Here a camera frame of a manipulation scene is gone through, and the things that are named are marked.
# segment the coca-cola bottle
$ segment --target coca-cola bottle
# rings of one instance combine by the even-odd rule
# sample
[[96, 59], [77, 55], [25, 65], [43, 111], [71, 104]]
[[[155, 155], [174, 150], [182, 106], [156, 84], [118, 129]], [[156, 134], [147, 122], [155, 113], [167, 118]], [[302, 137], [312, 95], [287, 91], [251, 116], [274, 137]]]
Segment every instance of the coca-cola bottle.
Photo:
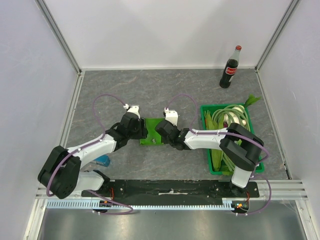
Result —
[[240, 51], [241, 51], [241, 46], [236, 46], [234, 53], [226, 62], [225, 68], [223, 70], [222, 78], [219, 83], [220, 87], [222, 87], [223, 89], [227, 89], [230, 86], [231, 80], [237, 71], [237, 67], [239, 65]]

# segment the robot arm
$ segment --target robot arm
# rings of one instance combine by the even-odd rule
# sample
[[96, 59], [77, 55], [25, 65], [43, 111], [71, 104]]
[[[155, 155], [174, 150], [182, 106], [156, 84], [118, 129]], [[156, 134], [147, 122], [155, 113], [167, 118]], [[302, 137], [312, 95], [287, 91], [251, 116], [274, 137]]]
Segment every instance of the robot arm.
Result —
[[219, 133], [238, 134], [263, 146], [264, 142], [261, 139], [237, 123], [232, 123], [230, 127], [220, 130], [193, 129], [193, 132], [196, 132], [195, 134], [189, 128], [182, 130], [177, 128], [178, 113], [176, 111], [165, 109], [164, 115], [165, 120], [161, 121], [155, 128], [161, 135], [163, 143], [170, 144], [177, 150], [222, 150], [235, 164], [231, 183], [241, 189], [247, 186], [250, 176], [259, 161], [261, 149], [246, 140], [242, 140], [241, 145], [238, 145], [235, 141], [238, 141], [239, 137]]
[[108, 177], [97, 170], [80, 172], [80, 169], [102, 155], [117, 151], [130, 139], [145, 139], [147, 134], [145, 120], [140, 118], [139, 107], [131, 106], [121, 121], [105, 132], [104, 137], [101, 135], [70, 148], [55, 147], [40, 171], [38, 181], [47, 187], [58, 164], [73, 153], [54, 176], [50, 191], [58, 198], [64, 199], [73, 191], [98, 190], [104, 181], [109, 180]]

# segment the green crate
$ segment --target green crate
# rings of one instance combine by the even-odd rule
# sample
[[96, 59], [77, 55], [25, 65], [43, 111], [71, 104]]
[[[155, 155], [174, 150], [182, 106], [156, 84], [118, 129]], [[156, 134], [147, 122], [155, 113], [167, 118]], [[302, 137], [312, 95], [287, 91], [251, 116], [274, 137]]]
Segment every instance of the green crate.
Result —
[[[215, 111], [219, 110], [219, 109], [224, 109], [225, 107], [229, 106], [229, 105], [233, 105], [233, 104], [237, 104], [237, 105], [242, 105], [244, 106], [244, 103], [230, 103], [230, 104], [214, 104], [214, 105], [202, 105], [200, 107], [200, 112], [201, 112], [201, 119], [202, 119], [202, 126], [203, 129], [206, 130], [206, 123], [205, 123], [205, 115], [204, 112], [206, 111], [210, 111], [211, 114], [213, 114]], [[251, 119], [250, 119], [250, 115], [249, 115], [249, 111], [247, 108], [245, 108], [246, 113], [248, 114], [248, 118], [249, 118], [249, 126], [251, 129], [251, 132], [253, 134], [255, 134], [254, 128], [252, 126], [251, 123]], [[214, 170], [214, 166], [213, 166], [213, 162], [211, 159], [211, 154], [210, 154], [210, 149], [207, 150], [207, 156], [208, 156], [208, 165], [209, 165], [209, 169], [210, 169], [210, 173], [213, 175], [222, 175], [222, 171], [215, 171]], [[263, 162], [261, 162], [259, 164], [259, 166], [256, 167], [255, 172], [256, 173], [263, 173], [265, 170], [264, 164]]]

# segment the white panel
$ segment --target white panel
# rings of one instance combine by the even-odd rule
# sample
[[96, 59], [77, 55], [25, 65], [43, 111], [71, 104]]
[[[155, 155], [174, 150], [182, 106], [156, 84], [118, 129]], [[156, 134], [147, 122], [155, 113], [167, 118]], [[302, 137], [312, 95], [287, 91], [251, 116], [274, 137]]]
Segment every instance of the white panel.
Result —
[[254, 66], [290, 0], [46, 0], [82, 68]]
[[261, 70], [291, 174], [320, 223], [320, 1], [303, 0]]
[[33, 0], [0, 1], [0, 239], [22, 239], [76, 73]]

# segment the black mounting plate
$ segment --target black mounting plate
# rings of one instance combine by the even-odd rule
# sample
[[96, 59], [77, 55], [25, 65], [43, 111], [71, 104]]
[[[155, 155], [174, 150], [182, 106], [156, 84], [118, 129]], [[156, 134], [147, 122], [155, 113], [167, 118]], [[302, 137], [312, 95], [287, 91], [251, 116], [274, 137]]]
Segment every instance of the black mounting plate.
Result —
[[[111, 180], [97, 191], [104, 197], [126, 205], [136, 206], [179, 206], [179, 205], [221, 205], [222, 198], [258, 198], [258, 185], [250, 181], [244, 191], [230, 188], [229, 181], [219, 180]], [[83, 191], [82, 197], [95, 197]]]

